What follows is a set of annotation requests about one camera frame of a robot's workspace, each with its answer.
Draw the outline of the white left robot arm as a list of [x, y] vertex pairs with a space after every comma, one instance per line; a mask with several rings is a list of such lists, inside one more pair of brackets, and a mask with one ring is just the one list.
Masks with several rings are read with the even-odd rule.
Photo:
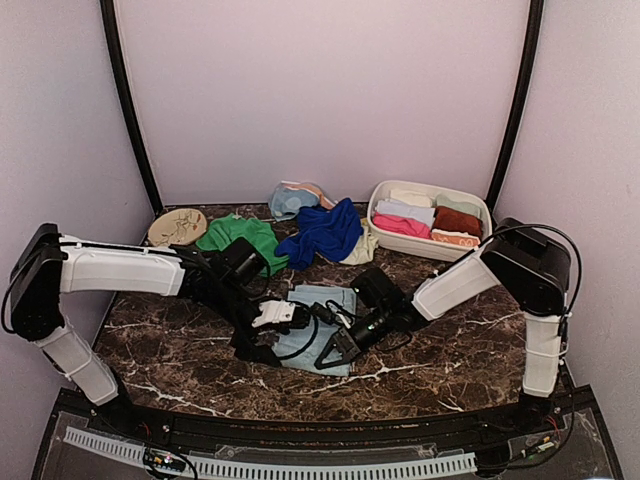
[[41, 225], [14, 265], [1, 304], [1, 326], [41, 349], [101, 412], [120, 436], [141, 427], [140, 412], [114, 371], [79, 336], [61, 312], [63, 294], [85, 291], [141, 292], [186, 298], [220, 315], [233, 329], [231, 344], [244, 361], [279, 366], [273, 350], [259, 344], [258, 302], [246, 289], [269, 268], [245, 239], [223, 251], [189, 246], [143, 247], [94, 243]]

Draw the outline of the light blue towel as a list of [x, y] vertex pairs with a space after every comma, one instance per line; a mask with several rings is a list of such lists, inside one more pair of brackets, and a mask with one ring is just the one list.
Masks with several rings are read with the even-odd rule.
[[[293, 291], [288, 292], [287, 300], [303, 303], [309, 307], [315, 303], [325, 306], [329, 300], [332, 300], [351, 314], [356, 312], [357, 305], [356, 294], [353, 290], [336, 286], [298, 285]], [[320, 321], [313, 343], [299, 355], [291, 359], [282, 360], [281, 365], [318, 375], [347, 377], [351, 370], [349, 364], [322, 370], [318, 370], [314, 365], [328, 340], [337, 329], [337, 326], [327, 325]], [[309, 341], [313, 330], [314, 321], [311, 321], [308, 327], [294, 329], [289, 334], [280, 334], [272, 350], [278, 357], [293, 354]]]

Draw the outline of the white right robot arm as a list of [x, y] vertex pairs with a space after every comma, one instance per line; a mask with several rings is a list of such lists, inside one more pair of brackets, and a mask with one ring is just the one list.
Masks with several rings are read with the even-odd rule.
[[523, 224], [514, 218], [441, 273], [405, 294], [380, 268], [370, 268], [350, 284], [369, 312], [331, 335], [314, 362], [318, 370], [347, 365], [392, 332], [412, 333], [477, 294], [503, 287], [526, 322], [525, 371], [510, 424], [534, 432], [551, 410], [561, 360], [568, 343], [568, 320], [583, 272], [579, 248], [561, 230]]

